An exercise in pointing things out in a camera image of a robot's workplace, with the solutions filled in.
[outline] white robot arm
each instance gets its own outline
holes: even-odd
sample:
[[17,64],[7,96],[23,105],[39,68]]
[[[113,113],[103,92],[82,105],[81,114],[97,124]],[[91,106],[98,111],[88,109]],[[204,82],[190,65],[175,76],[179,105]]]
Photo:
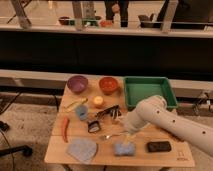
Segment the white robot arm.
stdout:
[[166,100],[152,96],[140,101],[124,118],[126,131],[134,134],[150,122],[213,156],[213,128],[179,117],[166,110]]

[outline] sponge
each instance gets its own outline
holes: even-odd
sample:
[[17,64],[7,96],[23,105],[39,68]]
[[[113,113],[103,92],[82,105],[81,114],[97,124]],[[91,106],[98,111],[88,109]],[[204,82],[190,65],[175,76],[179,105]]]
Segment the sponge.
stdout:
[[129,142],[123,144],[123,142],[116,142],[114,144],[114,154],[116,156],[134,156],[135,155],[135,144]]

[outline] purple bowl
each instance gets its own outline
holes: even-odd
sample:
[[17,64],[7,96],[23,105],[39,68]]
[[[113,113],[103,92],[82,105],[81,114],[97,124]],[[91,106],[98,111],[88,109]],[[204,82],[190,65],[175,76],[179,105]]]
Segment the purple bowl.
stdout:
[[76,94],[83,92],[88,86],[88,79],[82,75],[75,75],[67,81],[68,88]]

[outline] red pepper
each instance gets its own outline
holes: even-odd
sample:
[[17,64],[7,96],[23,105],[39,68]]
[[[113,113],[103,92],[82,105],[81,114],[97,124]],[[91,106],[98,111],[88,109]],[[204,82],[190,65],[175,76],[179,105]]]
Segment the red pepper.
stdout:
[[61,135],[62,135],[62,138],[64,140],[64,142],[68,142],[67,140],[67,128],[68,128],[68,125],[69,125],[69,118],[67,116],[65,116],[63,118],[63,121],[62,121],[62,124],[61,124]]

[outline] gray floor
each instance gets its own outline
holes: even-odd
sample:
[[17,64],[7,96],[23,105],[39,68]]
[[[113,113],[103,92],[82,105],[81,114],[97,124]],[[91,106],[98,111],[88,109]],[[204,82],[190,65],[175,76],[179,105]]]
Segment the gray floor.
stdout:
[[[140,28],[138,15],[151,14],[158,15],[164,1],[131,1],[129,4],[129,28]],[[96,16],[105,19],[105,6],[102,1],[95,1],[94,8]],[[60,25],[58,19],[62,16],[74,18],[72,3],[70,1],[43,1],[32,0],[32,2],[25,8],[25,13],[30,19],[33,26],[56,26]],[[0,0],[0,24],[6,24],[11,17],[15,14],[10,0]],[[120,16],[115,15],[114,19],[115,28],[120,27]],[[18,25],[18,19],[15,17],[8,26]],[[211,27],[206,27],[206,30],[212,30]]]
[[[8,102],[15,93],[1,93]],[[206,109],[201,110],[201,116],[190,116],[193,111],[189,107],[180,108],[179,114],[188,119],[209,125],[213,127],[213,114]],[[21,94],[20,97],[0,115],[0,120],[7,122],[11,129],[5,132],[11,146],[29,145],[34,153],[30,158],[23,157],[20,153],[15,154],[15,165],[17,171],[63,171],[63,168],[57,164],[44,163],[44,156],[47,150],[51,129],[56,117],[55,99],[52,95]],[[7,144],[0,136],[0,149],[6,148]],[[213,170],[213,158],[204,154],[195,147],[191,147],[193,157],[196,162],[195,168],[172,168],[171,171],[211,171]],[[101,171],[102,166],[72,166],[75,171],[91,170]],[[0,171],[12,170],[11,156],[0,158]],[[108,167],[108,171],[114,170],[136,170],[136,171],[157,171],[159,168],[150,167]]]

